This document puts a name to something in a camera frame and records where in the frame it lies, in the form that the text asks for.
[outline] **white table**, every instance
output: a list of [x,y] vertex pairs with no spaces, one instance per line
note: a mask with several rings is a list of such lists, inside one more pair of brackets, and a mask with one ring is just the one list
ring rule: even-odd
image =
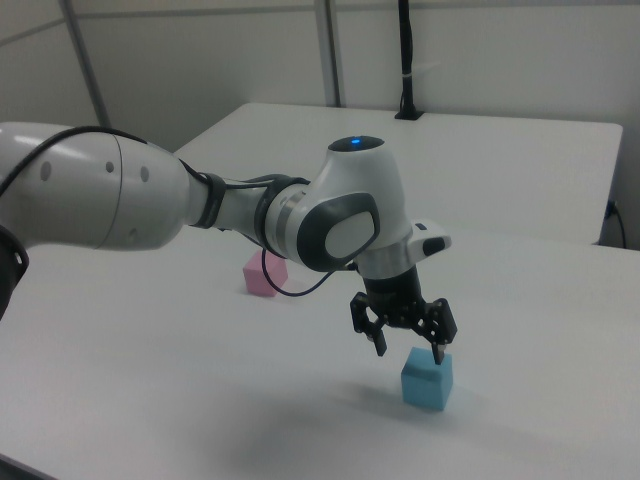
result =
[[355,273],[265,300],[232,232],[36,248],[0,323],[0,452],[65,479],[636,478],[637,252],[449,231],[419,266],[459,326],[441,413],[401,401],[419,337],[386,330],[380,359],[353,332]]
[[248,104],[178,151],[220,175],[313,178],[342,137],[385,140],[414,217],[465,228],[596,243],[622,128],[463,115]]

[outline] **black cable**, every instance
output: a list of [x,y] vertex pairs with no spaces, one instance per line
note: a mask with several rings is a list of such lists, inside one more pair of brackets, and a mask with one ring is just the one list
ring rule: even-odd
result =
[[20,173],[27,168],[27,166],[33,162],[39,155],[47,151],[49,148],[53,147],[55,144],[60,143],[62,140],[73,137],[75,135],[80,135],[82,133],[110,133],[111,135],[118,135],[119,137],[129,138],[131,140],[135,140],[136,142],[146,144],[144,140],[138,138],[134,135],[131,135],[126,132],[122,132],[120,130],[116,130],[114,128],[109,127],[75,127],[69,128],[67,130],[63,130],[62,132],[58,132],[55,135],[47,138],[44,142],[38,145],[36,148],[31,150],[29,154],[24,157],[13,169],[9,172],[7,177],[0,183],[0,197],[7,191],[9,186],[13,183],[13,181],[20,175]]
[[249,189],[249,188],[260,188],[260,187],[268,187],[269,183],[271,182],[265,182],[265,183],[243,183],[243,184],[228,184],[227,183],[227,190],[244,190],[244,189]]
[[[344,268],[344,270],[349,270],[349,271],[357,270],[357,266],[355,263],[352,262],[349,265],[347,265]],[[286,290],[282,290],[275,283],[273,283],[273,280],[271,280],[271,277],[269,276],[269,272],[267,271],[267,250],[266,248],[262,249],[262,273],[264,274],[264,278],[267,279],[267,282],[269,283],[269,285],[271,285],[271,287],[276,292],[281,293],[282,295],[285,295],[287,297],[304,297],[305,295],[309,295],[311,292],[316,290],[320,285],[326,282],[326,280],[337,271],[338,270],[334,270],[333,272],[327,273],[324,277],[320,279],[318,283],[316,283],[313,287],[307,290],[304,290],[302,292],[287,292]]]
[[616,216],[618,217],[618,223],[620,224],[620,232],[622,233],[622,248],[627,248],[627,235],[624,233],[624,224],[622,223],[622,217],[620,212],[616,209]]

